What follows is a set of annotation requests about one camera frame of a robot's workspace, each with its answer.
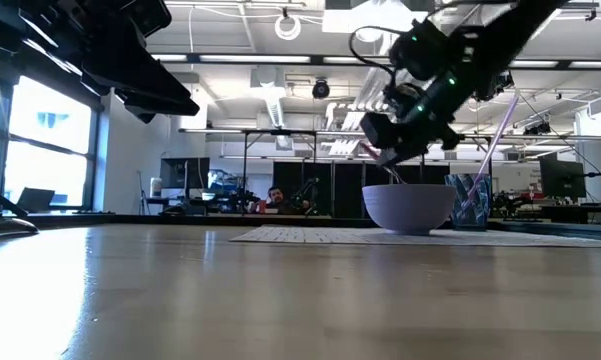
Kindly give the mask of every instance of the white mat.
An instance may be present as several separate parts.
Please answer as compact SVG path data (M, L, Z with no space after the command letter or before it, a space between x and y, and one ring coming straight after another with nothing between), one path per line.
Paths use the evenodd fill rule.
M565 246L601 248L600 240L487 231L434 230L431 236L393 235L383 229L262 226L230 241L304 244Z

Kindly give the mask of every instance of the blue cup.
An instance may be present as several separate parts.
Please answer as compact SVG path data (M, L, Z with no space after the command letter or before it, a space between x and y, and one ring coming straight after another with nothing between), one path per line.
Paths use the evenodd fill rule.
M491 176L451 174L444 178L456 189L451 223L457 230L485 231L491 212Z

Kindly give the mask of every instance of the white bowl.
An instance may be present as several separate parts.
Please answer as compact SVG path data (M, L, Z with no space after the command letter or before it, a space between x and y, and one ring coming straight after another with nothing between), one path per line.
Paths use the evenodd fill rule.
M371 219L394 233L428 235L448 218L456 197L452 186L375 185L362 188Z

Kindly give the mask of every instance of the laptop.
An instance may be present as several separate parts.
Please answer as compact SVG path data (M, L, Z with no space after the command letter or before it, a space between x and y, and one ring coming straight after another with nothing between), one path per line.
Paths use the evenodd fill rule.
M18 206L29 213L49 211L51 199L56 194L54 190L24 188Z

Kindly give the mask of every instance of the black cable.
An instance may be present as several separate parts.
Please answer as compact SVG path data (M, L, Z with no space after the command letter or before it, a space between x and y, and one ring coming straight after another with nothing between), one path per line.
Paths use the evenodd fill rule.
M444 9L448 9L448 8L456 7L456 6L460 6L460 5L505 5L505 4L511 4L511 3L517 3L517 2L518 2L517 0L482 0L482 1L457 0L457 1L452 1L450 3L447 3L447 4L443 4L439 8L430 12L425 19L430 18L431 16L439 13L440 11L442 11Z
M351 51L351 54L353 54L353 56L360 60L360 62L367 64L367 65L371 65L373 67L377 67L380 68L384 71L386 71L389 76L391 76L391 82L389 83L391 87L394 87L396 85L396 73L395 71L391 70L391 68L389 68L386 65L382 65L379 64L375 61L371 61L369 59L365 59L364 57L362 57L360 54L358 54L358 52L356 51L356 49L353 47L353 39L355 39L356 33L360 30L364 30L364 29L375 29L375 30L381 30L381 31L387 31L393 34L397 34L397 35L402 35L403 32L402 31L398 31L398 30L394 30L394 29L388 29L388 28L383 28L380 26L363 26L359 29L356 29L354 32L351 33L351 35L349 36L349 51Z
M527 104L527 106L529 106L529 108L531 109L531 111L533 111L537 117L542 119L542 115L540 115L536 109L533 108L533 106L531 106L531 104L529 103L529 101L527 101L527 99L525 99L524 96L520 95L520 98ZM578 154L578 156L580 156L582 158L582 160L584 160L586 163L588 163L589 165L591 165L591 167L593 167L597 172L601 172L600 169L598 169L595 165L593 165L593 163L591 163L591 161L587 160L586 157L584 157L584 155L582 155L582 153L580 153L575 146L573 146L573 144L569 144L569 142L567 140L565 140L562 135L560 135L557 131L555 131L551 126L549 126L549 129L551 129L551 131L556 134L560 140L562 140L565 144L567 144L567 146L569 146L571 148L571 150L573 150L576 154ZM599 203L601 203L601 201L596 198L595 196L591 195L591 193L585 189L585 191L587 192L587 195L589 195L589 197L591 197L592 200L595 200Z

